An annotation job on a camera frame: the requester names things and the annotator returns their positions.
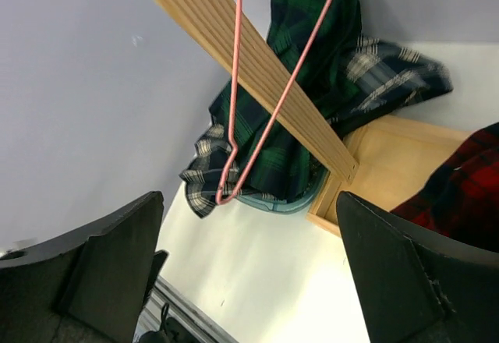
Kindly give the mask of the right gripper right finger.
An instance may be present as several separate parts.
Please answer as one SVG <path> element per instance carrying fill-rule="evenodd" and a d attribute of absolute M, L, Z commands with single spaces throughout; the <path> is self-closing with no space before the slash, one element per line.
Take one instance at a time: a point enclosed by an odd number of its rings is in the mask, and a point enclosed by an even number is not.
<path fill-rule="evenodd" d="M 372 342 L 496 342 L 498 255 L 342 192 L 336 202 Z"/>

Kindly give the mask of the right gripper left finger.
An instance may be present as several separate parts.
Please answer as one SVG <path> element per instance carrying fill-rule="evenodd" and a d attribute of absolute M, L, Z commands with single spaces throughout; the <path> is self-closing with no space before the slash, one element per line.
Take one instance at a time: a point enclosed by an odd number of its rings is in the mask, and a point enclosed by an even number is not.
<path fill-rule="evenodd" d="M 117 211 L 1 258 L 3 342 L 131 342 L 163 218 L 147 193 Z"/>

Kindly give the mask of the red plaid skirt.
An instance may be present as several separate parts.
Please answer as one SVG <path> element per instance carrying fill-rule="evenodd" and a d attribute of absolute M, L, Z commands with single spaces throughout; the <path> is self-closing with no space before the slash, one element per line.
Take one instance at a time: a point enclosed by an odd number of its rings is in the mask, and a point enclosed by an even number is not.
<path fill-rule="evenodd" d="M 448 238 L 498 251 L 498 124 L 480 129 L 392 214 Z"/>

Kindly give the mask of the pink hanger of green skirt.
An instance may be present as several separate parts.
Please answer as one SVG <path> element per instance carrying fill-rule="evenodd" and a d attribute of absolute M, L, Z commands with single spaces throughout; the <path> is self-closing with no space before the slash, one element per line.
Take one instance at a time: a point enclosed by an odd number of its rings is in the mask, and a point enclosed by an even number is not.
<path fill-rule="evenodd" d="M 235 3 L 235 29 L 234 29 L 234 44 L 233 44 L 233 59 L 232 59 L 232 74 L 231 74 L 231 95 L 230 95 L 230 106 L 229 106 L 229 116 L 228 116 L 228 128 L 227 128 L 227 136 L 228 136 L 228 142 L 231 145 L 231 153 L 228 156 L 228 159 L 225 163 L 225 166 L 222 169 L 221 172 L 221 177 L 218 183 L 218 189 L 215 195 L 215 200 L 217 205 L 224 205 L 227 204 L 229 201 L 231 201 L 233 198 L 235 198 L 239 190 L 242 188 L 243 183 L 245 182 L 247 175 L 250 173 L 250 169 L 253 167 L 253 164 L 255 163 L 265 140 L 267 139 L 271 127 L 273 126 L 274 122 L 277 119 L 277 116 L 279 114 L 279 111 L 281 110 L 282 105 L 284 104 L 293 83 L 296 81 L 296 77 L 299 74 L 299 70 L 303 66 L 303 63 L 306 60 L 306 56 L 308 55 L 308 52 L 313 45 L 313 42 L 320 30 L 320 26 L 322 25 L 322 22 L 324 21 L 325 16 L 327 15 L 327 11 L 329 10 L 329 7 L 331 6 L 331 3 L 333 0 L 326 0 L 323 8 L 320 12 L 320 15 L 316 21 L 316 24 L 310 34 L 310 37 L 308 41 L 306 42 L 306 45 L 303 49 L 302 54 L 299 57 L 298 62 L 296 63 L 296 66 L 294 70 L 292 71 L 292 74 L 290 78 L 288 79 L 288 82 L 285 85 L 285 89 L 283 90 L 280 98 L 278 99 L 278 103 L 276 104 L 274 111 L 271 113 L 271 117 L 262 133 L 262 136 L 260 140 L 258 141 L 250 159 L 248 160 L 244 170 L 240 173 L 239 179 L 237 183 L 235 184 L 234 188 L 232 189 L 232 192 L 224 199 L 224 188 L 225 188 L 225 183 L 227 182 L 227 178 L 229 177 L 229 172 L 231 170 L 231 166 L 233 161 L 235 160 L 237 153 L 239 151 L 238 144 L 235 141 L 234 137 L 234 129 L 235 129 L 235 120 L 236 120 L 236 102 L 237 102 L 237 91 L 238 91 L 238 78 L 239 78 L 239 55 L 240 55 L 240 46 L 241 46 L 241 29 L 242 29 L 242 0 L 236 0 Z"/>

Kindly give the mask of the navy white plaid skirt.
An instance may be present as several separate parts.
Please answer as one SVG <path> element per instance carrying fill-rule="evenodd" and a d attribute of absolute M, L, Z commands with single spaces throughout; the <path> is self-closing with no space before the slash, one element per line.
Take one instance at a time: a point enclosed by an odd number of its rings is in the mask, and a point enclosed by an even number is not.
<path fill-rule="evenodd" d="M 297 81 L 339 137 L 396 109 L 453 89 L 449 72 L 439 61 L 364 35 L 322 72 L 301 72 Z M 200 218 L 217 206 L 218 183 L 232 149 L 226 129 L 230 93 L 227 84 L 209 107 L 211 126 L 197 140 L 196 155 L 180 174 L 186 184 L 186 202 Z M 307 191 L 319 167 L 324 166 L 275 123 L 239 195 L 262 194 L 291 202 Z"/>

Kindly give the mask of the green plaid skirt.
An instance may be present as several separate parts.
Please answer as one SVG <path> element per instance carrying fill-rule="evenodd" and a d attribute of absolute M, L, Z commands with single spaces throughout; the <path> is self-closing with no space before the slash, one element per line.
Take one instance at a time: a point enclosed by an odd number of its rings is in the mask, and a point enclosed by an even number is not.
<path fill-rule="evenodd" d="M 303 53 L 326 0 L 271 0 L 271 25 L 267 43 L 287 70 L 293 70 Z M 359 0 L 333 0 L 299 70 L 296 82 L 325 118 L 332 118 L 358 94 L 339 73 L 340 59 L 356 43 L 362 29 Z M 210 202 L 225 166 L 230 146 L 226 129 L 231 87 L 226 85 L 209 108 L 215 135 L 207 156 L 200 191 Z M 235 141 L 239 152 L 225 192 L 237 181 L 270 118 L 250 94 L 239 87 L 236 102 Z M 320 163 L 283 126 L 273 124 L 241 189 L 270 199 L 293 201 L 315 181 Z"/>

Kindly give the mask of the wooden clothes rack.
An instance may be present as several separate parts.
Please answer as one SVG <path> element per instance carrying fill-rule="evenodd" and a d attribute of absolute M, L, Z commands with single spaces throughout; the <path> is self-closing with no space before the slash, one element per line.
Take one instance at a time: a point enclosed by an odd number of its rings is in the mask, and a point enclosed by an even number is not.
<path fill-rule="evenodd" d="M 154 1 L 232 74 L 236 0 Z M 243 87 L 271 117 L 293 70 L 283 66 L 267 36 L 242 13 L 238 89 Z M 458 130 L 395 117 L 394 111 L 339 137 L 296 81 L 274 123 L 328 170 L 307 217 L 335 235 L 340 232 L 335 205 L 341 192 L 393 209 L 417 193 L 466 137 Z"/>

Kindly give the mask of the blue plastic basin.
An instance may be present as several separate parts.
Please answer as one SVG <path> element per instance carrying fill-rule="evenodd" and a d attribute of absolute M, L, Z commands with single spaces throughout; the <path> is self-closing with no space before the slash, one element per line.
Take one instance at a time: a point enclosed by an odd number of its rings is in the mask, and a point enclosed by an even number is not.
<path fill-rule="evenodd" d="M 266 197 L 262 194 L 247 194 L 239 195 L 236 199 L 249 207 L 270 212 L 274 214 L 294 214 L 304 207 L 307 207 L 319 194 L 320 188 L 328 175 L 328 170 L 324 167 L 319 167 L 313 173 L 311 184 L 307 187 L 307 191 L 300 197 L 291 202 L 287 200 L 276 200 Z"/>

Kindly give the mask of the aluminium rail base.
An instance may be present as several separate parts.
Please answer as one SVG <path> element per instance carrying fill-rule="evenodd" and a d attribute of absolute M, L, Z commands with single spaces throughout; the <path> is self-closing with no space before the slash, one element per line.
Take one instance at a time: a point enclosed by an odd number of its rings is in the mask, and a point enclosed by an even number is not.
<path fill-rule="evenodd" d="M 168 253 L 154 254 L 135 342 L 236 343 L 227 331 L 160 276 Z"/>

